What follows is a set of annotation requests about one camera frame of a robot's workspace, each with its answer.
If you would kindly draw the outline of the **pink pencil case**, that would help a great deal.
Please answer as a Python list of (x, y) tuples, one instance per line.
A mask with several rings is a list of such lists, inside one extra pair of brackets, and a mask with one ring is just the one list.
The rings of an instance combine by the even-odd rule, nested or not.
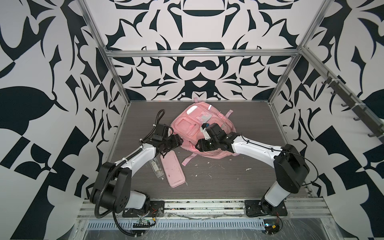
[(176, 188), (186, 182), (184, 172), (174, 151), (169, 151), (164, 157), (161, 156), (161, 162), (171, 188)]

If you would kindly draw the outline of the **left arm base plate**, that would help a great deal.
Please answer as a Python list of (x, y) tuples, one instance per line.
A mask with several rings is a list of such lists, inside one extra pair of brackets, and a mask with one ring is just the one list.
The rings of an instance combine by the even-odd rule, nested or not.
[(122, 213), (123, 218), (152, 217), (161, 215), (164, 212), (165, 201), (145, 202), (141, 209), (125, 209)]

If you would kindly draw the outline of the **pink student backpack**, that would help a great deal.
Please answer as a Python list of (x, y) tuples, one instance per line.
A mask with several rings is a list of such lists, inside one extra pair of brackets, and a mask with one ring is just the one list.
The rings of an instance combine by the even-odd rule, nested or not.
[(194, 101), (194, 104), (187, 107), (171, 123), (174, 134), (178, 134), (183, 139), (181, 147), (192, 153), (191, 156), (182, 162), (182, 165), (186, 166), (197, 155), (217, 160), (228, 156), (236, 156), (237, 154), (221, 149), (208, 152), (200, 152), (196, 149), (195, 145), (198, 143), (198, 140), (205, 140), (209, 136), (203, 133), (203, 124), (218, 124), (226, 134), (235, 132), (236, 129), (231, 120), (229, 120), (230, 115), (233, 113), (232, 110), (229, 110), (224, 115), (211, 104), (203, 101), (200, 102), (197, 98)]

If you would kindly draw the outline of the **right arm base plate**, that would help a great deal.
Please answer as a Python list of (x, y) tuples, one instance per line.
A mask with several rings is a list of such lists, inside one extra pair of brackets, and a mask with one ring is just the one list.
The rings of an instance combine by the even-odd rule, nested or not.
[(265, 199), (261, 200), (245, 200), (246, 215), (250, 218), (263, 217), (263, 216), (283, 216), (288, 215), (285, 202), (282, 201), (277, 207), (272, 206)]

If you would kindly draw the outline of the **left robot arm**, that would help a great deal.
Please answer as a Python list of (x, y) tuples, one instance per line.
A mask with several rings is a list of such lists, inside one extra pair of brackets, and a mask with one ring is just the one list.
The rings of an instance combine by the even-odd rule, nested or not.
[(155, 125), (152, 133), (141, 140), (140, 147), (134, 152), (120, 161), (106, 162), (101, 166), (90, 195), (96, 218), (121, 213), (124, 209), (144, 209), (145, 213), (148, 212), (149, 197), (131, 190), (132, 177), (156, 156), (165, 156), (183, 144), (183, 139), (178, 134), (169, 134), (169, 129), (167, 125)]

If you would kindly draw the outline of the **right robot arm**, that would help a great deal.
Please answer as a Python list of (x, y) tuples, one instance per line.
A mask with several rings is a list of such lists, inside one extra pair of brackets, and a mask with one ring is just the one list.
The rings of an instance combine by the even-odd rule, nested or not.
[(201, 132), (204, 138), (196, 144), (200, 152), (220, 149), (252, 157), (274, 168), (276, 181), (259, 202), (263, 214), (271, 213), (290, 194), (298, 193), (310, 173), (305, 157), (292, 145), (272, 146), (252, 141), (235, 132), (227, 134), (216, 123), (202, 124)]

